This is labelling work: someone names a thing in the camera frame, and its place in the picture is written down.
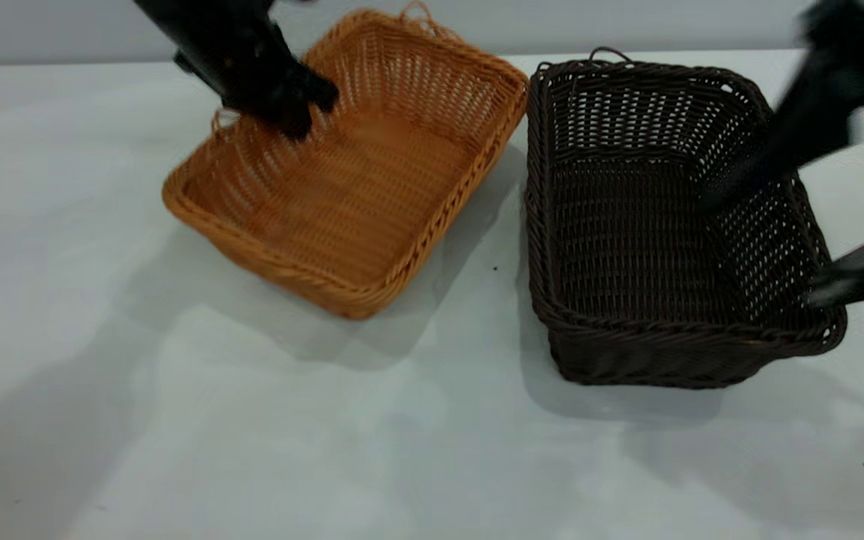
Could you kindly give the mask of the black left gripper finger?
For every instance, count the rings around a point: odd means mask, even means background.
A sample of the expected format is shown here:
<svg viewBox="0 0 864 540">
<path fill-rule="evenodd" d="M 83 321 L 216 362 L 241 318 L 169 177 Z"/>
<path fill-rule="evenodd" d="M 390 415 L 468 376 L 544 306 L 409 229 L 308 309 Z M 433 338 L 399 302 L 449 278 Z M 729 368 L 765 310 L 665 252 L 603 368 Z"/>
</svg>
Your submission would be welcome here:
<svg viewBox="0 0 864 540">
<path fill-rule="evenodd" d="M 303 75 L 305 100 L 315 103 L 322 112 L 330 114 L 333 112 L 340 96 L 339 89 L 332 81 L 323 78 L 314 71 L 308 71 Z"/>
<path fill-rule="evenodd" d="M 308 105 L 284 106 L 279 110 L 275 126 L 288 140 L 300 143 L 308 137 L 312 126 Z"/>
</svg>

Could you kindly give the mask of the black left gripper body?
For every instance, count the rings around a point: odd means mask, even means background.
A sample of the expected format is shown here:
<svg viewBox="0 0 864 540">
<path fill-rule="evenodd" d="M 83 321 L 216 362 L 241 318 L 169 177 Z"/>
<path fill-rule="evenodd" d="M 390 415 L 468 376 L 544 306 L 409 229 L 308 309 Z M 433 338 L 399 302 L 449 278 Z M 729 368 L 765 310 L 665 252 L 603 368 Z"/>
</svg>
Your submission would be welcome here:
<svg viewBox="0 0 864 540">
<path fill-rule="evenodd" d="M 314 102 L 314 74 L 291 52 L 278 24 L 175 28 L 175 63 L 226 107 L 281 122 Z"/>
</svg>

